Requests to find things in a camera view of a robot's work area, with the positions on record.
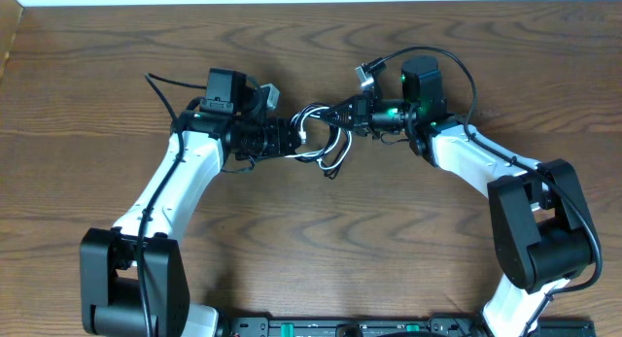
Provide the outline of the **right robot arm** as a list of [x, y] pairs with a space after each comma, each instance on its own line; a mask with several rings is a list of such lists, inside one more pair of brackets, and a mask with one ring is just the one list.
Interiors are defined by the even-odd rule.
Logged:
[[362, 92], [320, 115], [352, 134], [404, 134], [410, 149], [485, 196], [501, 281], [480, 313], [474, 336], [528, 336], [561, 294], [593, 286], [603, 252], [574, 168], [563, 159], [540, 162], [515, 154], [447, 109], [433, 56], [400, 68], [402, 96], [386, 99], [378, 58], [357, 69]]

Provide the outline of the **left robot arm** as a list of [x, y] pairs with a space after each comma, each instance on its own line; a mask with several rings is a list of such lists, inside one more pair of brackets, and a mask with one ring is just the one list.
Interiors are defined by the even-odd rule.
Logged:
[[213, 68], [203, 95], [171, 104], [164, 158], [127, 212], [90, 228], [80, 244], [82, 324], [95, 336], [227, 336], [228, 319], [194, 303], [181, 243], [208, 184], [227, 159], [285, 157], [301, 139], [272, 115], [280, 92], [247, 74]]

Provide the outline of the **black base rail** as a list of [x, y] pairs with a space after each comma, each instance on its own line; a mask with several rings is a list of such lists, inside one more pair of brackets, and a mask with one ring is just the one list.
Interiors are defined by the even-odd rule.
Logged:
[[339, 337], [339, 336], [488, 336], [479, 321], [438, 315], [416, 320], [276, 320], [235, 318], [217, 329], [229, 337]]

